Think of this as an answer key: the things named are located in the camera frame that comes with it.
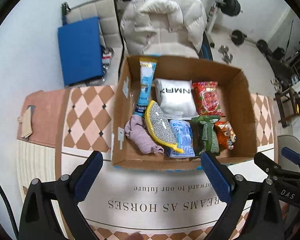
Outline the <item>chrome dumbbell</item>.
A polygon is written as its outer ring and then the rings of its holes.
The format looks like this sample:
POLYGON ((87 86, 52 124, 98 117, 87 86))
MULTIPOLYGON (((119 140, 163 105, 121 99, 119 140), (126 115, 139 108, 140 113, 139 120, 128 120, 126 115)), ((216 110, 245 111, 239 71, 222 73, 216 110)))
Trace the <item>chrome dumbbell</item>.
POLYGON ((229 51, 229 47, 227 45, 221 45, 218 51, 223 55, 227 54, 229 51))
POLYGON ((231 53, 225 53, 223 55, 223 61, 226 62, 227 64, 231 64, 233 60, 233 55, 231 53))

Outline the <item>squat rack stand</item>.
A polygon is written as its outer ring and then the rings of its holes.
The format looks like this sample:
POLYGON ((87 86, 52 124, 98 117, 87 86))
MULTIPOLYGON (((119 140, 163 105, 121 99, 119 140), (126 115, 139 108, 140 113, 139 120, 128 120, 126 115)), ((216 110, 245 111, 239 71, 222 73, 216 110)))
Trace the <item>squat rack stand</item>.
POLYGON ((210 8, 209 14, 207 16, 207 26, 206 26, 206 33, 208 35, 211 34, 213 26, 217 19, 217 14, 220 11, 220 7, 224 5, 223 0, 215 0, 213 2, 213 5, 210 8))

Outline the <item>dark wooden chair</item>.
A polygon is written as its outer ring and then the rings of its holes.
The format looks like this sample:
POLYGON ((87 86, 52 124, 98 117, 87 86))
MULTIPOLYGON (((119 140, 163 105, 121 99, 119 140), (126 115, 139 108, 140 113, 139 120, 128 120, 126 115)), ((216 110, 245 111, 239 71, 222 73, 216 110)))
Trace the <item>dark wooden chair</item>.
POLYGON ((289 126, 289 121, 300 115, 300 95, 292 87, 282 92, 276 92, 274 100, 279 109, 278 123, 283 128, 289 126))

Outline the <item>white puffer jacket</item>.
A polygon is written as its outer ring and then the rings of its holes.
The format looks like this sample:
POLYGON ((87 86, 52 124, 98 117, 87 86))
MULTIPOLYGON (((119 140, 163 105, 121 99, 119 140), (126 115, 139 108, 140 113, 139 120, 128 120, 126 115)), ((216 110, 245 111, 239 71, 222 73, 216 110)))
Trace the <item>white puffer jacket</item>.
POLYGON ((198 58, 206 25, 201 0, 131 0, 120 31, 130 56, 198 58))

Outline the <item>barbell on floor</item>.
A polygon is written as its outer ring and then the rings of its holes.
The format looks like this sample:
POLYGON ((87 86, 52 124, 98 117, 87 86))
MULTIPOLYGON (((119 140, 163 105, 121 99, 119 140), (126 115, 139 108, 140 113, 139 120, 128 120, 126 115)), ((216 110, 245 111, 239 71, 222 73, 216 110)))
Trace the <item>barbell on floor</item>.
POLYGON ((234 30, 230 34, 230 39, 236 46, 240 46, 244 42, 249 42, 251 44, 254 44, 258 48, 258 50, 263 54, 268 51, 268 44, 265 40, 254 41, 251 38, 247 37, 247 35, 245 35, 240 30, 234 30))

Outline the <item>checkered table mat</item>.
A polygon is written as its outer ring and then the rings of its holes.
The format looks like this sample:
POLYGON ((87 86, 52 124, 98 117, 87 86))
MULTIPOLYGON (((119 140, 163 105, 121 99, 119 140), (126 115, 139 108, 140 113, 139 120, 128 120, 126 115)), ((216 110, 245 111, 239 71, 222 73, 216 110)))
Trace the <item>checkered table mat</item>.
POLYGON ((111 162, 111 126, 116 86, 37 91, 24 106, 35 107, 33 133, 18 138, 17 177, 25 197, 31 180, 70 174, 93 151, 102 169, 79 207, 100 239, 204 239, 221 214, 221 203, 199 162, 142 154, 128 167, 111 162))

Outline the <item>blue tube packet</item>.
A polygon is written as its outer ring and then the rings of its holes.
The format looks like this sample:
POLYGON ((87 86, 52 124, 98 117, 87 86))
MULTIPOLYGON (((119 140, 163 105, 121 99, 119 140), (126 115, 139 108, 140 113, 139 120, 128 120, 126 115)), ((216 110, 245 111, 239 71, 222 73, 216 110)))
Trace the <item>blue tube packet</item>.
POLYGON ((149 102, 151 86, 155 69, 157 67, 157 60, 149 57, 139 58, 140 64, 140 93, 134 110, 134 114, 144 117, 146 108, 149 102))

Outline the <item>red snack packet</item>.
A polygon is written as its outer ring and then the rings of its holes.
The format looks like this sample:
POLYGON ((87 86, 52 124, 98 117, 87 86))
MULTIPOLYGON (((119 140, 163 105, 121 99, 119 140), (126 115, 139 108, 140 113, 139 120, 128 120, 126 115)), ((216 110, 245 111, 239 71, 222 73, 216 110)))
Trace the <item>red snack packet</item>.
POLYGON ((225 117, 218 100, 217 86, 218 82, 216 81, 203 81, 192 84, 194 101, 199 115, 225 117))

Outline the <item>black blue weight bench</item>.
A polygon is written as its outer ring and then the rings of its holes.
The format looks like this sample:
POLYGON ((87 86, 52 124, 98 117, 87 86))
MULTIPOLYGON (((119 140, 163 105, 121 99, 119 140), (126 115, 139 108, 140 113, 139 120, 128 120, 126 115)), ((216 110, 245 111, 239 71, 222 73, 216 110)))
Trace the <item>black blue weight bench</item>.
POLYGON ((200 59, 213 61, 213 55, 212 55, 210 43, 206 32, 203 33, 203 41, 202 41, 201 49, 198 53, 198 57, 200 59))

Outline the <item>green snack packet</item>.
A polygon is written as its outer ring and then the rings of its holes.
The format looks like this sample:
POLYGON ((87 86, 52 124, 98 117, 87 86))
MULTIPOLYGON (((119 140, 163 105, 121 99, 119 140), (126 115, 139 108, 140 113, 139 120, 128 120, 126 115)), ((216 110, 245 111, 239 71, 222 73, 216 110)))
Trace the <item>green snack packet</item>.
POLYGON ((191 119, 199 128, 198 146, 195 149, 195 156, 198 157, 204 152, 211 152, 215 156, 220 155, 219 142, 214 126, 220 117, 217 115, 200 115, 191 119))

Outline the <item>blue folded mat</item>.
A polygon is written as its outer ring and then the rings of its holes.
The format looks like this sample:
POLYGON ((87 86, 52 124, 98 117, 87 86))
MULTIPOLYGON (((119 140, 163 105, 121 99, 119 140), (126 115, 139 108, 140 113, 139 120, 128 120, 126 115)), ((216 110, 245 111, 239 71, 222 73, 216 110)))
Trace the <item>blue folded mat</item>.
POLYGON ((58 28, 58 45, 66 86, 104 76, 98 17, 58 28))

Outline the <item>white bagged cloth packet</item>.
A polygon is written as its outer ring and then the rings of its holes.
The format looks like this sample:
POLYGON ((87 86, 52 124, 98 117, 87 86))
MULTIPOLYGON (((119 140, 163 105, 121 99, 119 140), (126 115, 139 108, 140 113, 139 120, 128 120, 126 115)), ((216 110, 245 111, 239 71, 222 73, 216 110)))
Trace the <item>white bagged cloth packet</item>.
POLYGON ((192 81, 155 79, 157 103, 168 119, 190 120, 198 115, 192 81))

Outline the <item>orange snack packet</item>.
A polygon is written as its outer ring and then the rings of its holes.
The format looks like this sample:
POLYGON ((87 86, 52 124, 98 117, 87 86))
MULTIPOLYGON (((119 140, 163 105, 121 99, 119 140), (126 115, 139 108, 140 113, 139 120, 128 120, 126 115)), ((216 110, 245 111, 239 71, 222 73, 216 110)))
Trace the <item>orange snack packet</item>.
POLYGON ((228 121, 217 121, 214 124, 218 143, 224 148, 233 150, 236 142, 236 134, 228 121))

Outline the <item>light blue tissue pack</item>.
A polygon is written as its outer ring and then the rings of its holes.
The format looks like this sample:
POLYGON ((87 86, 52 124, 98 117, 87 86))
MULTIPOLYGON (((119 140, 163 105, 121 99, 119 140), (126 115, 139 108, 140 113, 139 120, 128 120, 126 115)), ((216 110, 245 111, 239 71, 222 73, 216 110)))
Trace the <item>light blue tissue pack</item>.
POLYGON ((195 153, 193 149, 193 134, 190 123, 184 120, 170 120, 169 124, 176 136, 178 148, 182 149, 184 152, 178 153, 172 148, 168 148, 167 156, 177 159, 193 158, 195 153))

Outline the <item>lilac sock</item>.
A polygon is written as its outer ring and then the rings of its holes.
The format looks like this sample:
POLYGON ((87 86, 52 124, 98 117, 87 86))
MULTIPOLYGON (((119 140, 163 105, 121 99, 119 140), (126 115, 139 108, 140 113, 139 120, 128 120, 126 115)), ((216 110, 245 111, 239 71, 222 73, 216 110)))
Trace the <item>lilac sock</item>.
POLYGON ((164 148, 158 145, 147 132, 145 120, 141 116, 133 114, 125 124, 124 132, 142 154, 164 154, 164 148))

